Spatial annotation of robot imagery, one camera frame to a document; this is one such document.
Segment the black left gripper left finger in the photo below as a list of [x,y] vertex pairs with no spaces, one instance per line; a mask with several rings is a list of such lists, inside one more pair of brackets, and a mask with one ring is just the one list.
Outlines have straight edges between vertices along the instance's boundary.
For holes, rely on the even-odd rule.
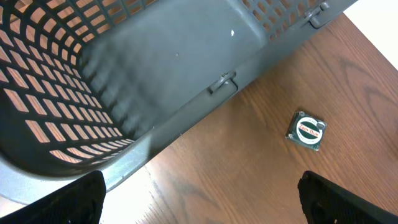
[[1,218],[1,223],[100,222],[106,186],[95,170],[34,203]]

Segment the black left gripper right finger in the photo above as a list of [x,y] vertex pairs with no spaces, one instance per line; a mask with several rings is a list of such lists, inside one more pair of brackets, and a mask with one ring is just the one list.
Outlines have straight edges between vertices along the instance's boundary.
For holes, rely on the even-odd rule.
[[397,223],[397,215],[307,170],[298,182],[308,223]]

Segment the black round-logo snack packet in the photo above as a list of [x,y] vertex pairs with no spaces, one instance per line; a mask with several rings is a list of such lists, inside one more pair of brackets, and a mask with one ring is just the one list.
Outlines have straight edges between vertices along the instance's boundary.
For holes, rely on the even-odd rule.
[[313,151],[319,151],[327,123],[296,111],[287,129],[285,138]]

